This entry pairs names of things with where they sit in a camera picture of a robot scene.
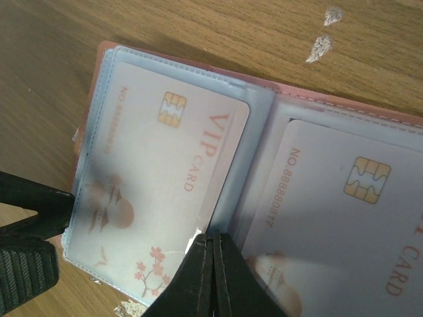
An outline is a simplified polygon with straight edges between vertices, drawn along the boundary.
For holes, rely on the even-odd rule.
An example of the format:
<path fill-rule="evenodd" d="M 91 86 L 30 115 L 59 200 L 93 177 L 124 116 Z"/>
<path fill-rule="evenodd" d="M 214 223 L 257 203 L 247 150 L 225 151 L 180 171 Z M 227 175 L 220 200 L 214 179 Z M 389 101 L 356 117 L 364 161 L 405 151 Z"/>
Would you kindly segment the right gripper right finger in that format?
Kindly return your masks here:
<path fill-rule="evenodd" d="M 286 313 L 266 294 L 231 236 L 213 235 L 215 316 L 265 317 Z"/>

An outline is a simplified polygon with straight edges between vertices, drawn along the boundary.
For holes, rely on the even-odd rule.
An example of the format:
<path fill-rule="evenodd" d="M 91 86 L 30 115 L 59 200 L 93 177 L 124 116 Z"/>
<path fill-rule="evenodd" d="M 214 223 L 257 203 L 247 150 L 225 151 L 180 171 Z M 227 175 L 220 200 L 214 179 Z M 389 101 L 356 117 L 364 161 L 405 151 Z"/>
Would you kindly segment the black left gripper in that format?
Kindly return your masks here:
<path fill-rule="evenodd" d="M 1 173 L 1 203 L 36 214 L 1 227 L 1 312 L 10 312 L 59 281 L 56 248 L 47 239 L 69 226 L 73 194 Z"/>

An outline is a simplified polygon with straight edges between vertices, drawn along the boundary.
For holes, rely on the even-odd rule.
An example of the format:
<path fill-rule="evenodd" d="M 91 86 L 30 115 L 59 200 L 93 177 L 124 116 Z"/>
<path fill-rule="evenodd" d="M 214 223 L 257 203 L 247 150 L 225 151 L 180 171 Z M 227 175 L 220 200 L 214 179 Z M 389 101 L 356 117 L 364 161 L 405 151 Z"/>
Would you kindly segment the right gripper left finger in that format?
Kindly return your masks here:
<path fill-rule="evenodd" d="M 199 234 L 175 276 L 144 316 L 213 316 L 213 239 Z"/>

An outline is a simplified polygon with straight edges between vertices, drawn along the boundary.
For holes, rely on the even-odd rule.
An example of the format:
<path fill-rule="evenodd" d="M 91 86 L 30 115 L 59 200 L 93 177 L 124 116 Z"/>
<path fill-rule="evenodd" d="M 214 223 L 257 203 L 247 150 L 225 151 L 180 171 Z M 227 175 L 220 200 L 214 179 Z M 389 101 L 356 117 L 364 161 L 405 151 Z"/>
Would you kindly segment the pink card holder wallet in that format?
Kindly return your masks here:
<path fill-rule="evenodd" d="M 87 119 L 79 128 L 75 146 L 78 159 L 72 189 L 75 205 L 69 227 L 62 238 L 63 256 L 79 269 L 143 304 L 146 309 L 159 296 L 151 304 L 145 304 L 68 260 L 65 255 L 78 204 L 84 166 L 89 160 L 89 151 L 96 137 L 114 68 L 119 62 L 129 63 L 248 105 L 250 113 L 217 202 L 210 212 L 207 225 L 197 227 L 188 241 L 184 257 L 197 235 L 205 234 L 213 239 L 217 232 L 227 233 L 259 284 L 242 250 L 288 123 L 300 120 L 422 153 L 420 118 L 167 55 L 137 50 L 114 42 L 103 42 L 98 47 Z"/>

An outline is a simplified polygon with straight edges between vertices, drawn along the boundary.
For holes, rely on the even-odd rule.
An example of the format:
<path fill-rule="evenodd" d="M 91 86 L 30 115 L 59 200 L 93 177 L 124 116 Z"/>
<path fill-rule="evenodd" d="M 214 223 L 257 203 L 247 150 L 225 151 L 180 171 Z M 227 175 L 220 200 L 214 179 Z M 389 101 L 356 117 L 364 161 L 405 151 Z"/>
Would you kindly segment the white pink credit card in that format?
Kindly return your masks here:
<path fill-rule="evenodd" d="M 207 225 L 249 113 L 240 100 L 117 63 L 66 258 L 151 304 Z"/>
<path fill-rule="evenodd" d="M 422 153 L 293 120 L 242 253 L 288 316 L 421 316 Z"/>

